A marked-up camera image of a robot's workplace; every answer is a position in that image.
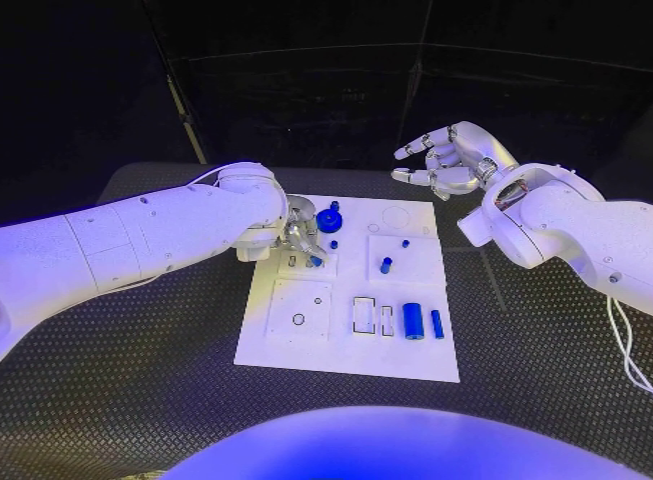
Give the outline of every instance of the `robotic hand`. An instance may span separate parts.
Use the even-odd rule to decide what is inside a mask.
[[[219,187],[197,183],[216,171]],[[242,261],[286,245],[328,260],[315,206],[273,173],[236,163],[188,185],[0,228],[0,360],[63,310],[223,253]]]
[[[397,168],[392,176],[432,186],[443,200],[485,190],[482,205],[459,221],[471,243],[494,240],[526,268],[560,257],[592,288],[653,315],[653,205],[606,202],[560,166],[520,166],[469,122],[428,133],[394,155],[402,160],[425,150],[428,170]]]

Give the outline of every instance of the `white board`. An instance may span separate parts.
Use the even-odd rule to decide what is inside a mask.
[[[338,200],[344,227],[319,233],[330,252],[321,267],[308,267],[305,254],[292,250],[273,250],[257,262],[236,364],[459,382],[433,204],[305,197],[318,211]],[[393,259],[389,274],[380,270],[384,257]],[[406,303],[423,308],[422,340],[406,339]],[[435,338],[432,310],[442,315],[443,339]]]

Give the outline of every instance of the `textured table surface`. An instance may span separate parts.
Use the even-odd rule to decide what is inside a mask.
[[[102,202],[177,186],[200,165],[134,164]],[[433,201],[386,172],[275,169],[289,193]],[[480,193],[435,201],[461,384],[233,364],[255,264],[234,250],[77,306],[0,364],[0,478],[112,479],[167,469],[257,423],[341,405],[477,415],[653,477],[653,398],[622,368],[605,296],[553,260],[524,270],[456,226]],[[631,311],[653,380],[653,319]]]

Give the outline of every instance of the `blue battery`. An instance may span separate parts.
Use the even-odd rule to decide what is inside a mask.
[[[435,337],[445,338],[445,328],[442,327],[442,316],[439,310],[432,311],[432,324],[435,325]]]
[[[406,338],[422,340],[425,338],[423,308],[419,303],[407,303],[403,306],[403,321],[406,326]]]
[[[394,261],[387,257],[384,259],[384,261],[381,262],[381,273],[389,273],[390,270],[392,270],[392,264],[394,263]]]

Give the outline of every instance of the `blue object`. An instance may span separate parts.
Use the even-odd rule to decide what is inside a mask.
[[[394,261],[387,257],[384,259],[384,261],[381,262],[381,273],[389,273],[390,270],[392,270],[392,264],[394,263]]]
[[[317,215],[317,226],[324,233],[335,233],[344,226],[344,217],[338,213],[338,202],[331,204],[331,208],[322,210]]]
[[[423,309],[419,303],[407,303],[403,306],[403,322],[406,326],[406,338],[422,340],[425,338]]]
[[[432,311],[432,324],[435,325],[435,337],[445,338],[445,329],[442,328],[442,316],[439,310]]]

